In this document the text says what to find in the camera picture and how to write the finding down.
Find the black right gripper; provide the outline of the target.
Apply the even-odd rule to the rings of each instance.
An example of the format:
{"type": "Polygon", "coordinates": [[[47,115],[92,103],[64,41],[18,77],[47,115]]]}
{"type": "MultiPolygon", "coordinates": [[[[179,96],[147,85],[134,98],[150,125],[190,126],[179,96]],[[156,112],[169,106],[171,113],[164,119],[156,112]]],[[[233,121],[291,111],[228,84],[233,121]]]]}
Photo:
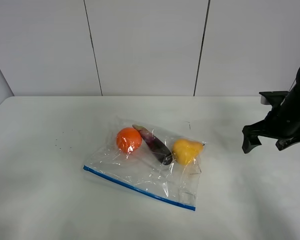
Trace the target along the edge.
{"type": "Polygon", "coordinates": [[[245,154],[262,145],[259,136],[277,139],[275,146],[283,151],[300,143],[300,112],[280,115],[270,111],[263,120],[244,126],[242,133],[245,154]]]}

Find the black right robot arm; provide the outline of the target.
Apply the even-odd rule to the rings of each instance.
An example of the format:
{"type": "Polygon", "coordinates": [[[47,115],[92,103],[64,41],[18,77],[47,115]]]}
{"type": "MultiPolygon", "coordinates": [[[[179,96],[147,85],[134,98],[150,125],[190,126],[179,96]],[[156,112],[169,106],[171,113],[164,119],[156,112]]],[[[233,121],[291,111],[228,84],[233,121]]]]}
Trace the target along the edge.
{"type": "Polygon", "coordinates": [[[300,67],[290,91],[262,91],[259,94],[266,105],[271,105],[271,111],[263,120],[243,127],[243,152],[248,154],[260,146],[259,136],[276,139],[279,151],[300,143],[300,67]]]}

